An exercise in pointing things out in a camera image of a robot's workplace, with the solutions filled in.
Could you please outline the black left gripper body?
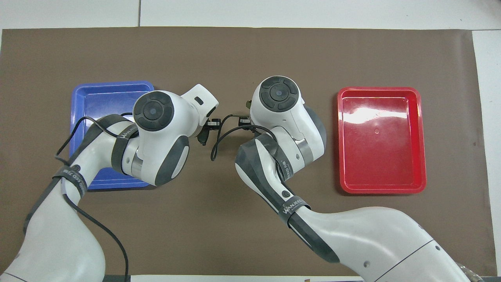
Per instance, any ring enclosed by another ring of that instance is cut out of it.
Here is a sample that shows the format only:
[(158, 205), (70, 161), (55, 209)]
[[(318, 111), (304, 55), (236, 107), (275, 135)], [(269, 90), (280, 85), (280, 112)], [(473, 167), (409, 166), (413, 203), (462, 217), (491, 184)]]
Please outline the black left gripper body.
[(206, 146), (209, 133), (212, 130), (217, 130), (218, 134), (220, 134), (221, 119), (219, 119), (219, 118), (208, 119), (207, 122), (204, 124), (204, 126), (202, 127), (202, 130), (198, 134), (198, 142), (202, 146)]

